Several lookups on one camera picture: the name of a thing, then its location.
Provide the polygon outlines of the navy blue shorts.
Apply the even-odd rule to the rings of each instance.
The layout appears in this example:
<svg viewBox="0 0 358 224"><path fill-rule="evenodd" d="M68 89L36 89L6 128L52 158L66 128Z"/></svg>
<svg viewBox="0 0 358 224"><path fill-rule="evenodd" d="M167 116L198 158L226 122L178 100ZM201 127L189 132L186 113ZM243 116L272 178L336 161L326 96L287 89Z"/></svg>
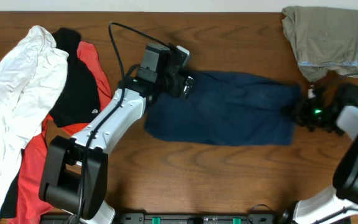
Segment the navy blue shorts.
<svg viewBox="0 0 358 224"><path fill-rule="evenodd" d="M295 122L283 112L302 97L297 84L238 72L184 70L195 83L185 100L162 94L144 129L174 142L217 146L290 145Z"/></svg>

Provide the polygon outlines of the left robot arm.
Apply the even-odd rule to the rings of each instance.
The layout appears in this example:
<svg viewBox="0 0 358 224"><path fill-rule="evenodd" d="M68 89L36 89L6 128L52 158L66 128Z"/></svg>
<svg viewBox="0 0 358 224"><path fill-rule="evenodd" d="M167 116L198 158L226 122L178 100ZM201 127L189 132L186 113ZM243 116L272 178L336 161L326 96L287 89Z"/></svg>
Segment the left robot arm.
<svg viewBox="0 0 358 224"><path fill-rule="evenodd" d="M39 198L70 213L70 223L112 223L115 211L104 199L110 153L160 94L185 99L194 82L181 71L138 68L134 77L126 73L113 99L90 124L70 138L56 136L50 142Z"/></svg>

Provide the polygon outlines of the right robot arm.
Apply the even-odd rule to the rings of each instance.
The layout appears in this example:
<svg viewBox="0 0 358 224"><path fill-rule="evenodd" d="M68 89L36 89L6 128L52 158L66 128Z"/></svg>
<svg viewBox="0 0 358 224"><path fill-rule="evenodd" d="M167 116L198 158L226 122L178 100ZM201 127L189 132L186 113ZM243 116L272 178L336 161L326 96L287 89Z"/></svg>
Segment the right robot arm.
<svg viewBox="0 0 358 224"><path fill-rule="evenodd" d="M307 200L293 202L280 223L347 223L358 215L358 89L338 89L332 103L324 105L323 87L309 89L308 97L288 113L310 131L323 128L352 141L333 176L332 184Z"/></svg>

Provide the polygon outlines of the khaki folded shorts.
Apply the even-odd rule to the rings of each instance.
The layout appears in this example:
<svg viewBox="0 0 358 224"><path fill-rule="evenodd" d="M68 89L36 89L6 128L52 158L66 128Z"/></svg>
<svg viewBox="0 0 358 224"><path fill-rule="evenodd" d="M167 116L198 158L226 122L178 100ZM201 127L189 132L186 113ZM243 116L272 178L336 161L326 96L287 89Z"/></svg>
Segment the khaki folded shorts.
<svg viewBox="0 0 358 224"><path fill-rule="evenodd" d="M331 7L282 9L283 33L302 75L316 82L329 71L358 76L358 11Z"/></svg>

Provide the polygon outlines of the black shorts with white stripe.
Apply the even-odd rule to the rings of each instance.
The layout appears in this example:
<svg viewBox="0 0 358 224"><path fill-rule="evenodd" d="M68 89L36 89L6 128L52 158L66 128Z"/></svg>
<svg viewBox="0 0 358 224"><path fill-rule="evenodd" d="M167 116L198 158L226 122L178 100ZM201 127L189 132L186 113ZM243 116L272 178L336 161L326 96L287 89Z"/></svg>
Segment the black shorts with white stripe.
<svg viewBox="0 0 358 224"><path fill-rule="evenodd" d="M68 75L62 94L47 116L68 134L84 128L111 99L111 89L93 44L83 42L81 35L68 28L53 34L57 48L66 51ZM9 223L39 223L43 214L53 208L39 199L39 188L47 156L46 122L42 133L33 137L22 150L19 174L13 180L0 211Z"/></svg>

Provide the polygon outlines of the white garment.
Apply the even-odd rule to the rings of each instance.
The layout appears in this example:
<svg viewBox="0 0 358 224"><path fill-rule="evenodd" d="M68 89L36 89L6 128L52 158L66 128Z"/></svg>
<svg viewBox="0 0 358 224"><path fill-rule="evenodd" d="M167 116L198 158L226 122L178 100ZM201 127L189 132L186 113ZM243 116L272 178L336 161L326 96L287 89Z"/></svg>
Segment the white garment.
<svg viewBox="0 0 358 224"><path fill-rule="evenodd" d="M21 167L21 151L63 91L68 53L52 34L33 26L0 61L0 209Z"/></svg>

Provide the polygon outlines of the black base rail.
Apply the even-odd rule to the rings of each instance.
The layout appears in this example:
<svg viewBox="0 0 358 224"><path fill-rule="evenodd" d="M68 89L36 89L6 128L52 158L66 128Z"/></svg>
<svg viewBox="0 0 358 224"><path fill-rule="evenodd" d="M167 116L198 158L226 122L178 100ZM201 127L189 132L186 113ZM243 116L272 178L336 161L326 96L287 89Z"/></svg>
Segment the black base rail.
<svg viewBox="0 0 358 224"><path fill-rule="evenodd" d="M267 212L250 215L162 215L143 213L124 213L112 221L80 220L80 223L112 224L275 224L279 223L276 214Z"/></svg>

